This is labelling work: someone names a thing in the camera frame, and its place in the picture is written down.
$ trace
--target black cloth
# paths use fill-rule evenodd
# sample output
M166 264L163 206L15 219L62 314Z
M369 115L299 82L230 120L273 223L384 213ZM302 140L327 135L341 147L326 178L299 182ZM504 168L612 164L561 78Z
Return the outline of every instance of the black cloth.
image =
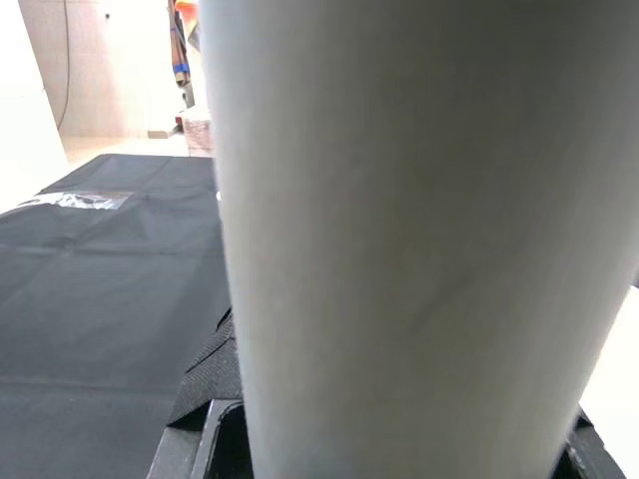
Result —
M0 477L145 477L231 304L210 159L106 155L0 216Z

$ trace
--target cable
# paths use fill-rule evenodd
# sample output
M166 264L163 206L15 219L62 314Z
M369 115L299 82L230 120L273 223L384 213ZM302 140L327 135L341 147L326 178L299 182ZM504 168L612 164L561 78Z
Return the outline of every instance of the cable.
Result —
M67 107L69 106L69 86L71 83L71 48L69 47L69 12L67 9L67 0L62 0L62 5L64 7L64 28L67 36L67 86L64 96L64 107L62 108L62 116L56 123L58 131L60 130L62 122L64 122L64 118L67 115Z

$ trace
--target white surface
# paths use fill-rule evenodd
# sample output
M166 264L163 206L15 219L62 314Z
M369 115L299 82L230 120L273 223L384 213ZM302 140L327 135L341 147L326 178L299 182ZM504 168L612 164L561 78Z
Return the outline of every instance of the white surface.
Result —
M62 0L20 0L55 118L66 88ZM71 84L63 137L146 137L184 108L167 2L68 0Z
M3 3L0 76L0 212L62 177L68 164L17 0Z
M581 398L606 449L639 479L639 289L628 291Z
M639 5L362 5L202 4L258 478L547 477L635 272Z

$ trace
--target white wall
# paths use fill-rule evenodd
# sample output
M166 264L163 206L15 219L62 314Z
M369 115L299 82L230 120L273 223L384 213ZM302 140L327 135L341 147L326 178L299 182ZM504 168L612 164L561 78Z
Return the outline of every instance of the white wall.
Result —
M142 137L182 103L165 0L67 0L71 83L63 137ZM63 0L20 0L56 119L66 88Z
M0 212L63 176L68 164L17 0L0 29Z

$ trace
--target white tube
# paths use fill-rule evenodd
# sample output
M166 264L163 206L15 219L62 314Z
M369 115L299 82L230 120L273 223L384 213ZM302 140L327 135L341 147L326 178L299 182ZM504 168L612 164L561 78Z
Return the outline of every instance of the white tube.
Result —
M639 4L203 2L256 476L541 479L639 246Z

